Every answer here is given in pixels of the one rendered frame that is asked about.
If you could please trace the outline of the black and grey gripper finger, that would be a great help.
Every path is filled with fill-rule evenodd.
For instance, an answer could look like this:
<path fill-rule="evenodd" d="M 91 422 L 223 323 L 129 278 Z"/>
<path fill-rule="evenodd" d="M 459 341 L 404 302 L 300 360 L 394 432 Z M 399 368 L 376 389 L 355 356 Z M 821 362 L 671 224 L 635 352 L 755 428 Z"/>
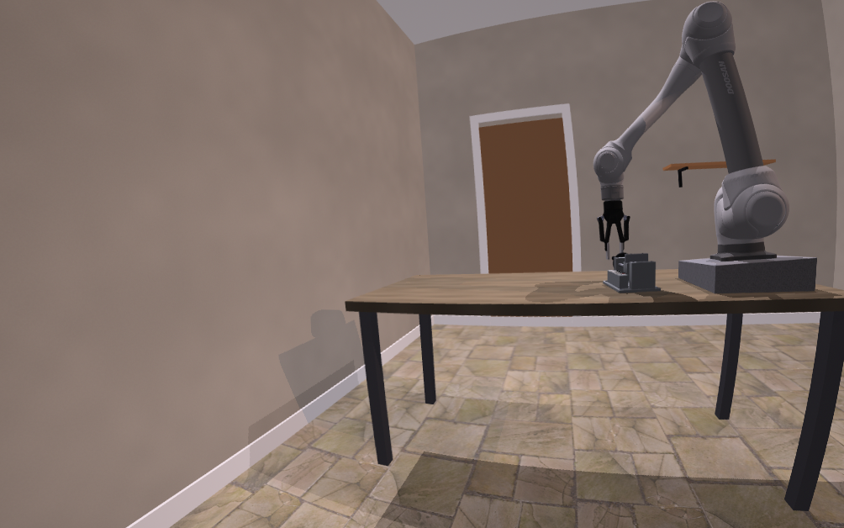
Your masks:
<path fill-rule="evenodd" d="M 610 215 L 610 217 L 609 217 L 609 222 L 607 222 L 607 228 L 606 228 L 605 238 L 604 238 L 604 223 L 603 223 L 603 221 L 604 221 L 604 216 L 601 216 L 601 217 L 598 217 L 598 218 L 597 218 L 597 220 L 598 220 L 598 222 L 599 222 L 599 236 L 600 236 L 600 241 L 603 241 L 603 242 L 604 242 L 604 245 L 605 245 L 605 250 L 606 250 L 606 259 L 607 259 L 607 260 L 609 260 L 609 237 L 610 237 L 610 231 L 611 231 L 611 226 L 612 226 L 613 218 L 614 218 L 614 216 L 613 216 L 613 215 Z"/>
<path fill-rule="evenodd" d="M 624 218 L 624 235 L 623 235 L 622 228 L 621 228 L 620 216 L 616 215 L 617 224 L 615 224 L 615 225 L 617 227 L 617 231 L 618 231 L 618 235 L 619 235 L 619 239 L 620 239 L 620 253 L 624 252 L 624 243 L 623 242 L 625 242 L 629 239 L 629 220 L 630 220 L 630 216 L 624 215 L 623 218 Z"/>

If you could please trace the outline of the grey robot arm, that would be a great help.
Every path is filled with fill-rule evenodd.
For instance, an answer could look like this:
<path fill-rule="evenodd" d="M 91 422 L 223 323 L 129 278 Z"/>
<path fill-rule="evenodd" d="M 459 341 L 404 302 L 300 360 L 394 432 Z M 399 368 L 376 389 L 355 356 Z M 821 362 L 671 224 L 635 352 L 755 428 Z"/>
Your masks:
<path fill-rule="evenodd" d="M 763 165 L 735 50 L 728 7 L 717 1 L 696 7 L 685 21 L 680 56 L 662 90 L 619 139 L 599 150 L 593 168 L 601 199 L 623 199 L 624 171 L 636 142 L 702 75 L 729 173 L 715 197 L 718 253 L 710 259 L 773 259 L 777 254 L 765 251 L 764 237 L 783 226 L 789 201 L 775 171 Z"/>

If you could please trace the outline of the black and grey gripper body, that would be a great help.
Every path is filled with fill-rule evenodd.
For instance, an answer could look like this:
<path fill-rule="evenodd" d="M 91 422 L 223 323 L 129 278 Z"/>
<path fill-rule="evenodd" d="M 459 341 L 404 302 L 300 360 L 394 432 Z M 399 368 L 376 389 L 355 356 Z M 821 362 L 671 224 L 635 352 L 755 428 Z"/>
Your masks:
<path fill-rule="evenodd" d="M 617 224 L 616 215 L 620 216 L 620 221 L 624 217 L 622 201 L 605 201 L 604 202 L 604 218 L 607 222 L 609 222 L 610 215 L 613 215 L 613 222 L 612 224 Z"/>

